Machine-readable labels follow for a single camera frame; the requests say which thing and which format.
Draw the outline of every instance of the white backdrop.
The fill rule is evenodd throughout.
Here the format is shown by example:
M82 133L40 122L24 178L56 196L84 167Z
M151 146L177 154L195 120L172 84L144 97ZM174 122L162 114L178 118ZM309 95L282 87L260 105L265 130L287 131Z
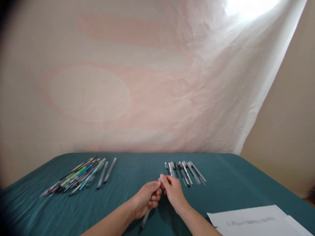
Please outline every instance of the white backdrop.
M67 152L239 154L306 0L27 0L1 44L1 185Z

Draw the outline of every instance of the white paper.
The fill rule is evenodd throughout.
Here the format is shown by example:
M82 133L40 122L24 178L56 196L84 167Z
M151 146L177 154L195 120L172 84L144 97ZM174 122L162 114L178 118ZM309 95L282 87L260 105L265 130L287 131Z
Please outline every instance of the white paper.
M252 225L220 226L217 230L223 236L301 236L284 218Z
M284 218L293 228L295 228L302 236L313 236L306 228L300 225L292 216Z
M219 213L207 213L213 226L229 226L232 222L260 221L261 219L274 218L283 219L287 215L276 205L253 207L234 211Z

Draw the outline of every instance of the teal tablecloth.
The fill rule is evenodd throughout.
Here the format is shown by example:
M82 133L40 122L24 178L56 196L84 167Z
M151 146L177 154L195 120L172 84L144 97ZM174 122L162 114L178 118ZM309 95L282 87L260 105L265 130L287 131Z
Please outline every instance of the teal tablecloth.
M88 189L72 197L60 193L39 198L64 174L94 155L105 157L110 164L117 157L108 182L100 190L96 190L99 172ZM233 154L64 154L2 190L2 212L6 211L6 223L20 235L80 235L146 182L166 174L164 162L183 160L193 161L207 180L206 186L194 183L188 188L182 184L187 200L204 217L206 212L276 204L315 235L315 208ZM138 232L140 223L133 222L125 235L190 235L167 197L162 197L159 207L150 213L142 232Z

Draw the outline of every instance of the green pen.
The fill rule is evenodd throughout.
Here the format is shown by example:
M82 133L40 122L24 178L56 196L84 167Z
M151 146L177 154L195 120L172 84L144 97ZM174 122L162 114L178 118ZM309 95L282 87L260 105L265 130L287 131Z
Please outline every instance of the green pen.
M86 167L81 168L78 172L74 173L73 175L71 175L65 182L63 182L60 186L63 187L65 184L67 184L73 177L75 177L76 175L80 174L82 171L84 171L86 169Z

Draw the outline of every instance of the wrist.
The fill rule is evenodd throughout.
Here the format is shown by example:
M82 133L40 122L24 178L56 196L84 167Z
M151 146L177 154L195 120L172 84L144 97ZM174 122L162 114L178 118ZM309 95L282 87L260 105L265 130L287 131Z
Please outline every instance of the wrist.
M125 202L126 207L128 208L128 212L130 214L130 219L134 221L136 219L137 207L134 200L131 198Z
M175 208L176 213L182 218L191 209L190 204L186 201Z

